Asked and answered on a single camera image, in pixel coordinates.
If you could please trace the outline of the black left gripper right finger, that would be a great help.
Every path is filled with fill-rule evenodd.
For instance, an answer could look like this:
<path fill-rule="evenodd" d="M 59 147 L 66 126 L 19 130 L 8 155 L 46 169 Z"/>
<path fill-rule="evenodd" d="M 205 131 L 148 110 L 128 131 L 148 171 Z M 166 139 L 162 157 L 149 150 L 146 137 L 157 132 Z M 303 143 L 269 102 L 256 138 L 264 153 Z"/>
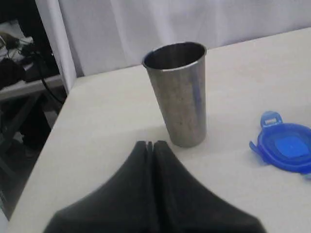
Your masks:
<path fill-rule="evenodd" d="M 167 142 L 153 150 L 155 200 L 164 233 L 262 233 L 256 217 L 203 186 L 177 159 Z"/>

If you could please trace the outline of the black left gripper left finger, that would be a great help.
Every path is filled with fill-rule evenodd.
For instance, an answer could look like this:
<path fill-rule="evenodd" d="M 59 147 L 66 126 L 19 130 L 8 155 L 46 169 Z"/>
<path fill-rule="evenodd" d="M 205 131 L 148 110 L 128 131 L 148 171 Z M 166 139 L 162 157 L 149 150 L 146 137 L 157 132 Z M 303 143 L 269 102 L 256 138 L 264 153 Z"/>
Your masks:
<path fill-rule="evenodd" d="M 138 141 L 118 171 L 97 190 L 59 210 L 46 233 L 154 233 L 151 142 Z"/>

